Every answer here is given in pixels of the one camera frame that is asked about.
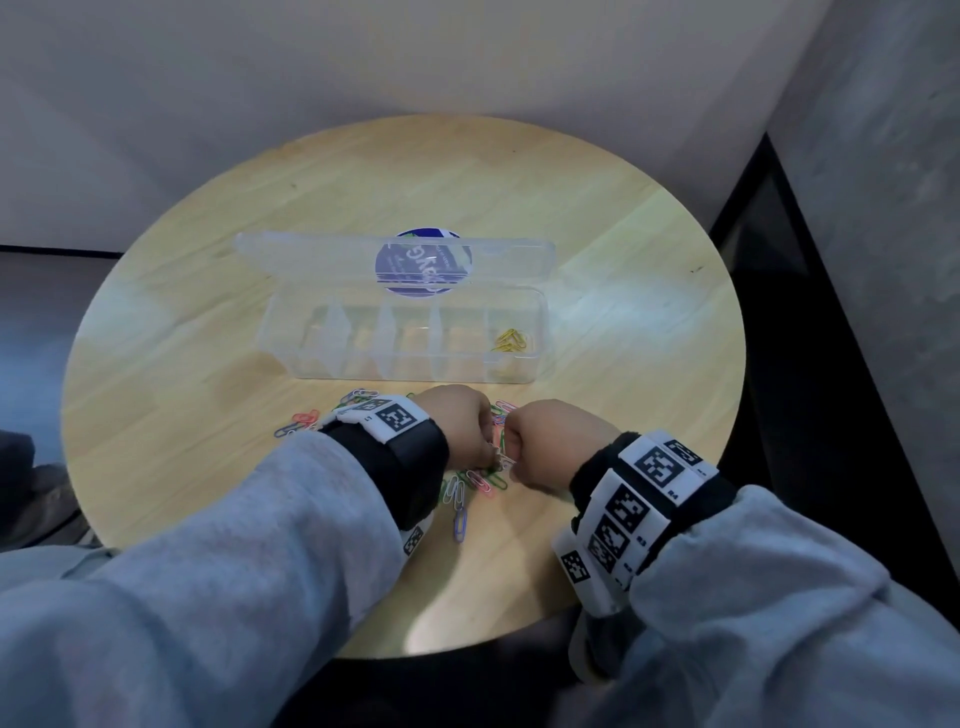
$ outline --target plastic organizer box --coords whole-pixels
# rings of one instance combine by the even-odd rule
[[[550,242],[244,232],[233,244],[276,278],[256,344],[293,376],[529,382],[549,346]]]

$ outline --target pile of paper clips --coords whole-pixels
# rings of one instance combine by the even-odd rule
[[[527,337],[517,331],[515,328],[508,328],[506,331],[496,337],[493,342],[491,352],[525,352],[527,349]]]
[[[511,331],[519,335],[512,328],[504,335]],[[343,395],[334,409],[372,400],[379,395],[380,393],[375,389],[354,389]],[[411,392],[407,397],[413,397],[413,393]],[[493,414],[493,445],[496,447],[496,464],[485,471],[457,471],[447,478],[440,488],[441,503],[453,506],[453,538],[458,544],[462,544],[467,536],[467,488],[478,491],[486,497],[493,497],[495,495],[494,489],[507,490],[507,481],[501,473],[508,471],[514,465],[514,461],[506,454],[505,424],[507,415],[515,409],[516,407],[503,400],[497,400],[496,403],[490,405],[491,414]],[[291,418],[290,424],[276,430],[274,437],[285,437],[302,429],[316,429],[319,420],[319,410],[311,409],[309,412],[299,412]]]

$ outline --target hand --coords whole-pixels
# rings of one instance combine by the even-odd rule
[[[525,485],[568,490],[573,476],[620,430],[596,415],[560,400],[525,404],[507,416],[511,477]]]
[[[411,398],[443,432],[450,449],[450,471],[484,470],[496,461],[490,400],[463,384],[447,384]]]

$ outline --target person's left hand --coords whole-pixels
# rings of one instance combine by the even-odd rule
[[[422,407],[443,432],[450,449],[448,470],[484,470],[494,465],[493,415],[490,400],[483,392],[464,384],[446,384],[410,399]]]

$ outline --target open box lid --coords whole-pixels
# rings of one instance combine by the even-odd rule
[[[457,283],[522,285],[546,281],[556,261],[545,240],[374,237],[241,232],[233,246],[265,273],[314,283],[389,283],[425,290]]]

